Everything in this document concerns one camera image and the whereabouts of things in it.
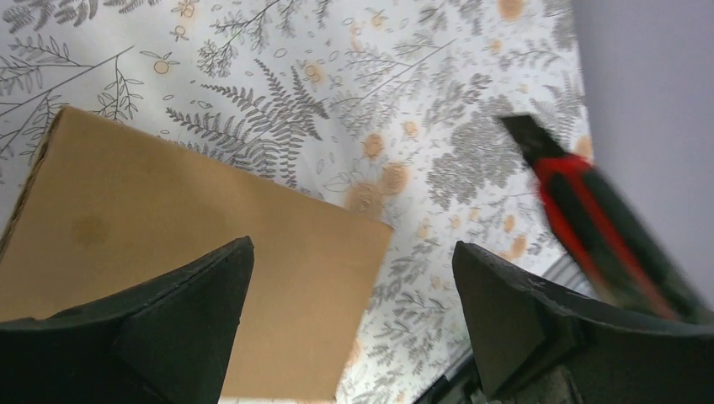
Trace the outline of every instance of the stain on cardboard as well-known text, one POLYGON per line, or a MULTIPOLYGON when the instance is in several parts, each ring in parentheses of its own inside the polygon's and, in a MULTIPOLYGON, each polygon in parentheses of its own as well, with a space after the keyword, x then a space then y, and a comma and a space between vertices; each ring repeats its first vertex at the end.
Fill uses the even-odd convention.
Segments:
POLYGON ((85 215, 72 221, 72 240, 79 246, 101 246, 109 238, 111 226, 101 215, 85 215))

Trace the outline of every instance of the brown cardboard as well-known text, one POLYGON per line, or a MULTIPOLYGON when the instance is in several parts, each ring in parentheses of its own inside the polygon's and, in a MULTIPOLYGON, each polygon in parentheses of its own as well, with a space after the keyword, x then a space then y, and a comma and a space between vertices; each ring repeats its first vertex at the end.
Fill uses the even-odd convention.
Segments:
POLYGON ((250 236, 255 267, 223 394, 332 400, 391 234, 65 108, 0 242, 0 321, 46 318, 250 236))

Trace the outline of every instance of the orange flower pattern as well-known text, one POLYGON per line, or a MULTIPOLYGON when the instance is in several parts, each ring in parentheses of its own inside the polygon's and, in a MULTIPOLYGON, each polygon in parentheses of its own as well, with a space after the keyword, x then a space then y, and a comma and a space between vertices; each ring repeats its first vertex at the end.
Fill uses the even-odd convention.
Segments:
POLYGON ((381 155, 384 151, 384 139, 378 133, 372 133, 367 136, 367 139, 363 143, 363 148, 365 157, 369 159, 375 159, 381 155))
POLYGON ((570 2, 51 0, 46 19, 31 3, 0 2, 0 218, 69 103, 385 221, 338 404, 413 402, 467 346, 455 241, 535 272, 559 252, 491 117, 535 113, 592 161, 570 2))
POLYGON ((401 162, 393 162, 384 168, 380 185, 384 194, 396 196, 400 194, 409 182, 409 167, 401 162))
POLYGON ((376 185, 357 183, 344 200, 344 208, 357 215, 380 219, 384 210, 384 198, 376 185))
POLYGON ((523 14, 525 0, 498 0, 498 13, 505 21, 513 22, 523 14))

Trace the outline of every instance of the cardboard edge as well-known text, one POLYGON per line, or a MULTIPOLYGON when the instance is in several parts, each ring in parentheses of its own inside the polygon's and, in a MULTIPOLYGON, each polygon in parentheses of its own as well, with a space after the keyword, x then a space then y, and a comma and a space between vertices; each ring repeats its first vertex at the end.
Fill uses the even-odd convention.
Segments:
POLYGON ((5 228, 3 230, 3 235, 0 237, 0 261, 3 260, 5 250, 8 249, 8 244, 10 243, 10 239, 12 238, 15 224, 17 223, 20 214, 22 213, 22 210, 24 208, 24 204, 27 201, 27 198, 29 197, 29 192, 32 189, 32 185, 35 183, 37 173, 40 171, 42 163, 45 161, 47 151, 50 148, 50 142, 53 139, 52 135, 56 132, 57 126, 59 125, 62 116, 64 115, 63 113, 68 108, 70 107, 64 106, 60 109, 59 112, 57 112, 57 115, 55 115, 55 118, 50 124, 50 129, 47 130, 47 133, 45 133, 42 140, 40 141, 40 144, 37 146, 40 150, 35 155, 35 160, 32 162, 32 167, 29 170, 27 178, 25 179, 22 191, 20 192, 18 200, 15 202, 15 206, 13 207, 13 213, 10 215, 8 223, 5 225, 5 228))

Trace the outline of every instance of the red and black utility knife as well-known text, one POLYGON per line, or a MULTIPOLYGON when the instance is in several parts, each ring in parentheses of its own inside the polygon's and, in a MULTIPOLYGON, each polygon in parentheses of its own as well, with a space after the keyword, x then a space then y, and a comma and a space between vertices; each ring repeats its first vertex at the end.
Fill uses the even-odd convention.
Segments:
POLYGON ((540 182, 553 233, 600 298, 669 320, 714 322, 711 311, 595 167, 563 150, 531 115, 499 119, 540 182))

